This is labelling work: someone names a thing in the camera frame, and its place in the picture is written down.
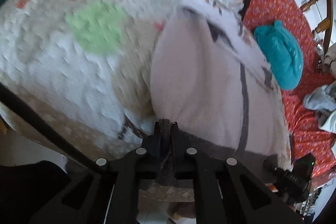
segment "black cable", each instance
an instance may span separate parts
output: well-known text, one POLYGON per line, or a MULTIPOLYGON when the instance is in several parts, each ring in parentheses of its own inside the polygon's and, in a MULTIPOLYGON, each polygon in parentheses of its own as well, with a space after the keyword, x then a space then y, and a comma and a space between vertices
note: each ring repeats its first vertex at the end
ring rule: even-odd
POLYGON ((90 160, 81 151, 71 145, 65 138, 53 130, 53 128, 48 125, 29 105, 6 88, 2 83, 0 83, 0 101, 70 157, 92 171, 100 174, 102 173, 102 170, 95 164, 95 162, 90 160))

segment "pink garment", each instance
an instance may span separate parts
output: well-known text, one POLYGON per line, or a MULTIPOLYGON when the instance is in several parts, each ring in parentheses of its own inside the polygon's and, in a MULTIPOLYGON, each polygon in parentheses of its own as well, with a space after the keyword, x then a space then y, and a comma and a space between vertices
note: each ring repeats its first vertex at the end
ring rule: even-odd
POLYGON ((283 114, 276 91, 264 84, 269 65, 262 52, 244 58, 246 49, 237 46, 242 41, 239 26, 237 21, 226 25, 227 11, 216 25, 227 26, 219 28, 224 36, 213 39, 210 25, 217 22, 210 14, 218 9, 208 6, 207 13, 191 3, 177 8, 154 52, 151 97, 156 116, 238 153, 276 154, 283 114))

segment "gray stripe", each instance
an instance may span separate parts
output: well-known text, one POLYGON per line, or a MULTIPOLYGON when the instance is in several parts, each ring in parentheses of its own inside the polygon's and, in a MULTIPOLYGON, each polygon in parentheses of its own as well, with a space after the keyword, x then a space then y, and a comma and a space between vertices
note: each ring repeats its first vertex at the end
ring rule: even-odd
POLYGON ((240 63, 241 93, 243 94, 243 125, 241 126, 241 135, 237 154, 244 152, 247 145, 249 134, 249 94, 247 92, 245 67, 240 63))

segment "red cloth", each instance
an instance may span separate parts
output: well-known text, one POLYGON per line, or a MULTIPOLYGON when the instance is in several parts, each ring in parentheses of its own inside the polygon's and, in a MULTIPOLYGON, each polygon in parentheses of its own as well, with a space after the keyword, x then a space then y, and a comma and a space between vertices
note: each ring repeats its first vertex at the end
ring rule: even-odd
POLYGON ((330 75, 314 69, 315 42, 309 24, 294 0, 251 0, 244 17, 244 25, 253 31, 260 25, 272 25, 281 20, 298 41, 303 51, 303 73, 299 85, 292 91, 282 90, 285 117, 293 133, 293 160, 312 153, 316 157, 313 177, 319 176, 336 164, 331 151, 335 135, 318 129, 313 111, 302 105, 305 95, 315 88, 333 82, 330 75))

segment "wooden chair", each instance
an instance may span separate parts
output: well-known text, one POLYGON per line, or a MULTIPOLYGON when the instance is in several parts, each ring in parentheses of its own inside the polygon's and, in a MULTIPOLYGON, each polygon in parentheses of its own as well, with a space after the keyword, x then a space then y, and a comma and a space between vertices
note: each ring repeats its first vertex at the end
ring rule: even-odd
MULTIPOLYGON (((310 7, 316 4, 319 0, 309 0, 307 3, 303 4, 300 7, 302 12, 305 12, 310 9, 310 7)), ((323 48, 324 53, 328 51, 330 38, 331 38, 331 31, 333 26, 333 0, 327 0, 327 17, 321 21, 317 27, 312 31, 313 35, 324 32, 324 39, 323 39, 323 48)))

